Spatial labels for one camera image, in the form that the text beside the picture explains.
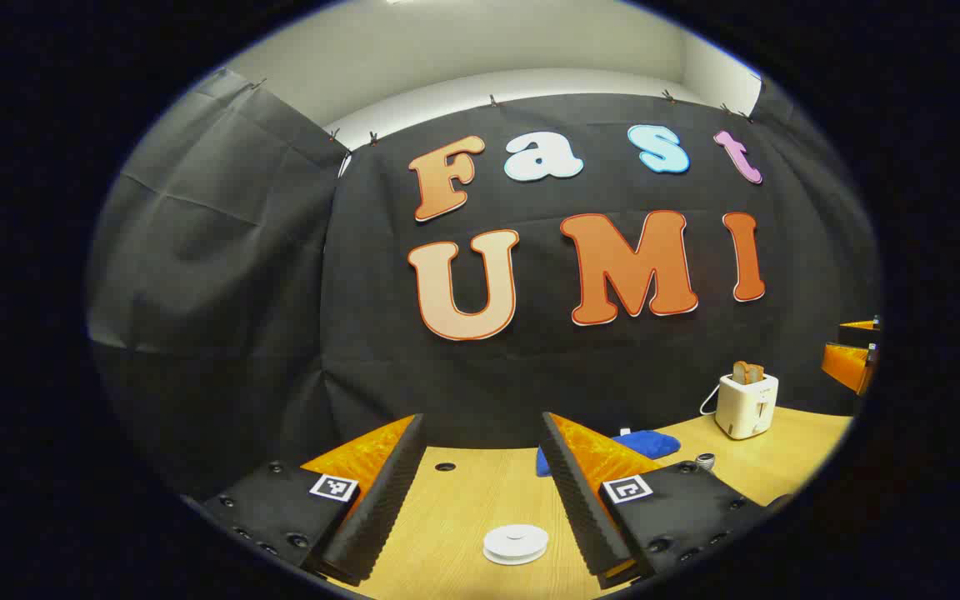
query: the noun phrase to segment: orange letter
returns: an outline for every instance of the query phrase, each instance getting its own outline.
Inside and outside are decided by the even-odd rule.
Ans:
[[[651,312],[655,315],[690,313],[698,306],[691,292],[683,228],[687,220],[674,210],[655,210],[643,221],[635,252],[605,215],[577,215],[561,222],[561,233],[576,243],[580,262],[580,305],[572,311],[576,324],[610,323],[617,304],[606,298],[609,278],[628,314],[643,312],[651,278],[657,278]]]
[[[458,255],[458,245],[435,242],[415,247],[407,260],[417,269],[417,303],[424,324],[439,337],[456,342],[490,338],[506,329],[518,304],[510,249],[519,239],[513,229],[485,232],[472,239],[470,246],[483,255],[487,274],[487,306],[472,315],[458,311],[454,305],[450,261]]]
[[[451,179],[461,183],[473,180],[473,160],[465,153],[483,152],[483,140],[480,137],[462,137],[453,144],[423,153],[410,163],[410,170],[417,172],[417,185],[420,187],[420,206],[414,213],[418,221],[427,221],[450,213],[465,204],[466,193],[454,189]],[[454,156],[448,166],[447,158]]]
[[[754,228],[758,226],[745,212],[729,212],[721,219],[732,232],[732,246],[736,250],[736,286],[732,297],[740,303],[765,296],[765,282],[758,274],[758,247],[754,244]]]

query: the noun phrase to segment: white spool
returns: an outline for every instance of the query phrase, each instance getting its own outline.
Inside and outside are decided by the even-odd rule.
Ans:
[[[523,565],[540,558],[548,540],[548,533],[533,525],[506,525],[484,536],[483,555],[498,565]]]

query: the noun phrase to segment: blue cloth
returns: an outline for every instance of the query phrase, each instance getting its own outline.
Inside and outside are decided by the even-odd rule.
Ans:
[[[676,437],[666,436],[664,433],[650,432],[650,430],[617,436],[613,438],[613,441],[651,459],[662,458],[662,456],[670,455],[670,453],[679,449],[679,440]],[[547,478],[550,475],[550,467],[546,462],[546,457],[543,456],[543,448],[540,448],[540,452],[536,456],[536,474],[540,478]]]

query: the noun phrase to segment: black fabric curtain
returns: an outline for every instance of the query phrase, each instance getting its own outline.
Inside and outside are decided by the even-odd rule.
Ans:
[[[514,100],[382,137],[337,179],[346,148],[219,72],[143,139],[104,209],[88,320],[114,406],[171,485],[197,498],[273,456],[301,461],[413,413],[427,414],[431,445],[461,448],[534,447],[544,410],[609,434],[681,422],[736,360],[780,379],[778,405],[850,414],[856,396],[820,360],[839,323],[880,312],[868,217],[784,94],[767,84],[752,117],[648,96]],[[641,124],[676,133],[690,168],[648,170],[626,134]],[[762,185],[713,141],[723,130]],[[507,142],[533,132],[562,134],[582,171],[507,176]],[[408,164],[468,136],[485,148],[470,156],[472,182],[453,184],[466,204],[418,223]],[[697,310],[632,318],[618,305],[614,322],[576,326],[577,256],[560,222],[602,213],[635,243],[652,210],[687,220]],[[757,220],[757,301],[732,296],[728,212]],[[500,228],[521,236],[514,319],[479,341],[438,337],[407,255],[456,243],[454,301],[480,311],[487,284],[469,242]]]

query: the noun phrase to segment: table surface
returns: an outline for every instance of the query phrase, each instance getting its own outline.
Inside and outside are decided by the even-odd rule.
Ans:
[[[657,429],[681,449],[655,460],[655,468],[713,453],[713,473],[767,505],[806,483],[849,424],[850,417],[777,407],[768,432],[732,440],[713,415],[697,417]],[[573,600],[625,588],[601,590],[588,573],[553,479],[536,475],[536,452],[428,447],[372,576],[358,587],[328,581],[376,600]],[[457,468],[437,471],[439,463]],[[543,528],[546,553],[527,565],[489,562],[484,535],[514,523]]]

